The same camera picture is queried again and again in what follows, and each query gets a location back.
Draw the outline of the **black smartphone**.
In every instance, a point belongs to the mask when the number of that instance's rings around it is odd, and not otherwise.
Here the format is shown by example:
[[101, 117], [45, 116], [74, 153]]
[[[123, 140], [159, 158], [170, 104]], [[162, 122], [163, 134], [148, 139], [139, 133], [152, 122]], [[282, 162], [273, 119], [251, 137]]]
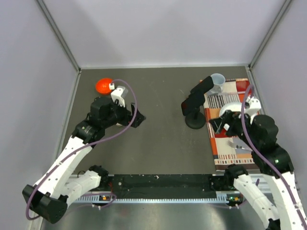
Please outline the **black smartphone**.
[[190, 93], [201, 92], [202, 94], [207, 93], [214, 87], [213, 79], [211, 76], [203, 79], [199, 84], [190, 90]]
[[189, 115], [195, 109], [199, 108], [205, 102], [204, 95], [190, 94], [189, 97], [181, 103], [181, 110], [184, 116]]

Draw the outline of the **black camera stand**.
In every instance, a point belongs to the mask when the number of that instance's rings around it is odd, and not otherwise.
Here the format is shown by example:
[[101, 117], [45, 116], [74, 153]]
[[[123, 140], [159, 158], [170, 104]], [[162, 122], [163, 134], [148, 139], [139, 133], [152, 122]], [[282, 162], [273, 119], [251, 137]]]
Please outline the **black camera stand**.
[[206, 123], [206, 118], [198, 108], [185, 116], [185, 123], [191, 129], [201, 129]]

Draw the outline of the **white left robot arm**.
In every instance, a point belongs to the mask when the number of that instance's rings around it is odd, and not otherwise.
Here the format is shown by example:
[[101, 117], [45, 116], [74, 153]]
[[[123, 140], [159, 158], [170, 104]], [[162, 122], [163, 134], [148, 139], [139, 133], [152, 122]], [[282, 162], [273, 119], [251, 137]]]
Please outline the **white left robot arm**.
[[120, 100], [100, 96], [94, 99], [86, 118], [76, 125], [66, 147], [49, 170], [34, 185], [22, 190], [26, 211], [33, 211], [49, 223], [57, 223], [68, 207], [92, 189], [104, 190], [109, 179], [101, 168], [93, 166], [73, 182], [68, 182], [81, 160], [101, 142], [107, 141], [106, 129], [116, 124], [125, 128], [138, 127], [145, 116], [138, 111], [137, 102], [131, 109], [120, 105]]

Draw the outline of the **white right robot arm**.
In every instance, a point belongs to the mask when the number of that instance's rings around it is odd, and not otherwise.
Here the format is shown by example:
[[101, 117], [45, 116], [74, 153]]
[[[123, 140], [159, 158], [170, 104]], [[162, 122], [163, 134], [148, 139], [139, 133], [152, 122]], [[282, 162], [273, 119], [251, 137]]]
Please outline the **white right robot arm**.
[[227, 136], [237, 136], [252, 150], [254, 163], [259, 168], [273, 196], [270, 201], [252, 182], [247, 170], [238, 164], [227, 167], [224, 184], [238, 190], [252, 206], [266, 230], [305, 230], [307, 216], [298, 195], [294, 167], [288, 152], [277, 143], [278, 127], [267, 115], [248, 114], [227, 110], [209, 121], [215, 134], [225, 125]]

